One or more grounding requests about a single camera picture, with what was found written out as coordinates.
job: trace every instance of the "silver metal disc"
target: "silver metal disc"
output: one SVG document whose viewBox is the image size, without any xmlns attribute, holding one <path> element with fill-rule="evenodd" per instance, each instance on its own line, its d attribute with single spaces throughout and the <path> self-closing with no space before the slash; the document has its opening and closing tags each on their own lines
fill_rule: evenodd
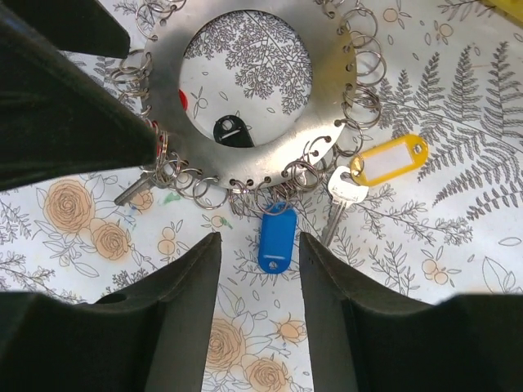
<svg viewBox="0 0 523 392">
<path fill-rule="evenodd" d="M 202 135 L 178 97 L 181 64 L 191 40 L 208 22 L 232 11 L 263 11 L 285 21 L 303 41 L 312 66 L 311 96 L 299 119 L 276 140 L 247 149 L 220 145 Z M 152 70 L 141 84 L 149 89 L 143 104 L 152 106 L 149 118 L 167 131 L 169 148 L 204 177 L 216 176 L 224 188 L 231 188 L 233 179 L 252 180 L 255 187 L 267 177 L 270 185 L 277 185 L 288 180 L 282 171 L 302 157 L 307 144 L 330 136 L 329 143 L 318 140 L 312 147 L 318 154 L 310 156 L 310 162 L 316 164 L 340 136 L 342 127 L 335 127 L 334 121 L 344 118 L 341 104 L 347 84 L 354 87 L 349 96 L 355 93 L 356 66 L 354 50 L 344 51 L 350 36 L 337 34 L 338 14 L 330 19 L 313 0 L 187 0 L 160 22 L 152 32 L 158 40 L 145 46 L 144 58 L 148 52 L 152 55 Z"/>
</svg>

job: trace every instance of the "floral tablecloth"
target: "floral tablecloth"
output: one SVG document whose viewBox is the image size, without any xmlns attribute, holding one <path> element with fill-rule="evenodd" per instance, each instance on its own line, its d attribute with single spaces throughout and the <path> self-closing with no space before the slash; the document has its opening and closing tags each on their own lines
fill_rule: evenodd
<svg viewBox="0 0 523 392">
<path fill-rule="evenodd" d="M 132 48 L 142 48 L 137 0 L 102 3 L 129 30 Z M 346 0 L 340 9 L 354 3 Z M 457 292 L 522 293 L 523 30 L 475 0 L 364 4 L 378 18 L 388 65 L 377 86 L 382 120 L 365 132 L 365 148 L 414 133 L 428 140 L 431 153 L 421 170 L 371 189 L 350 209 L 333 253 L 431 303 Z M 142 12 L 139 22 L 150 31 L 154 16 Z M 117 60 L 65 55 L 116 95 L 108 75 Z M 299 116 L 310 75 L 306 51 L 283 22 L 240 12 L 195 39 L 181 89 L 201 132 L 240 113 L 260 144 Z M 313 390 L 297 253 L 287 272 L 268 275 L 257 266 L 255 217 L 240 219 L 228 207 L 206 212 L 159 189 L 115 206 L 138 175 L 138 169 L 89 173 L 0 194 L 0 288 L 93 302 L 220 231 L 221 278 L 203 390 Z M 296 212 L 299 230 L 319 236 L 329 196 L 323 188 L 304 194 Z"/>
</svg>

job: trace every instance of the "yellow key tag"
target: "yellow key tag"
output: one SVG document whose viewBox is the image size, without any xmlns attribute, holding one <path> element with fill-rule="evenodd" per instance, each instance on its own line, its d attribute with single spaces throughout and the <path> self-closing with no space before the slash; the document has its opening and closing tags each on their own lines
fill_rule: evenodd
<svg viewBox="0 0 523 392">
<path fill-rule="evenodd" d="M 428 144 L 416 135 L 406 135 L 358 154 L 350 168 L 355 183 L 374 186 L 418 169 L 427 161 Z"/>
</svg>

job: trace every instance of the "key tag label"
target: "key tag label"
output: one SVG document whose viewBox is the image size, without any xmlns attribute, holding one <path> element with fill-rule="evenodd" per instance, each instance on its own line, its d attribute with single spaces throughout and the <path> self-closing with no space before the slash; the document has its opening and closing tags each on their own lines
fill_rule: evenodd
<svg viewBox="0 0 523 392">
<path fill-rule="evenodd" d="M 358 154 L 350 168 L 358 185 L 375 186 L 419 169 L 428 159 L 428 143 L 420 136 L 406 135 Z"/>
<path fill-rule="evenodd" d="M 268 211 L 277 212 L 282 207 L 285 203 L 276 203 Z M 296 223 L 296 212 L 292 208 L 277 216 L 263 216 L 258 252 L 258 264 L 263 271 L 282 274 L 291 265 Z"/>
</svg>

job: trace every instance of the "silver key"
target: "silver key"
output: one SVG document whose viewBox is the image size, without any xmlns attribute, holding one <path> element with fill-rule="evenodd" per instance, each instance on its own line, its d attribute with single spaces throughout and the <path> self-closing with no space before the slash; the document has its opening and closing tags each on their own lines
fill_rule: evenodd
<svg viewBox="0 0 523 392">
<path fill-rule="evenodd" d="M 114 204 L 117 206 L 124 206 L 125 204 L 131 202 L 140 192 L 151 189 L 153 186 L 155 186 L 152 175 L 153 173 L 141 173 L 138 181 L 132 184 L 129 188 L 125 189 L 123 193 L 114 200 Z"/>
<path fill-rule="evenodd" d="M 329 247 L 337 232 L 343 212 L 354 203 L 361 203 L 369 193 L 368 186 L 356 185 L 348 182 L 345 178 L 350 178 L 351 169 L 340 166 L 333 173 L 329 180 L 327 189 L 333 196 L 332 206 L 329 213 L 329 221 L 321 235 L 321 243 Z"/>
</svg>

